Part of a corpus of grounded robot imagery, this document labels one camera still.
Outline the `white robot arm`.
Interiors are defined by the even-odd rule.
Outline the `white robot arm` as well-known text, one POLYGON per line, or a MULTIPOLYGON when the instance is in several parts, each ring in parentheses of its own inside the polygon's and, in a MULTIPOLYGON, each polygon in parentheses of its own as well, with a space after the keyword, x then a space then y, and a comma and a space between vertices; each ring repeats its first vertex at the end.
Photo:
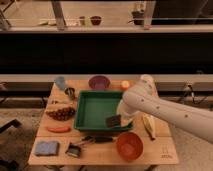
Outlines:
POLYGON ((128 125, 139 112, 153 115, 213 144, 213 112, 159 98, 151 75, 143 74, 123 93, 117 106, 123 125, 128 125))

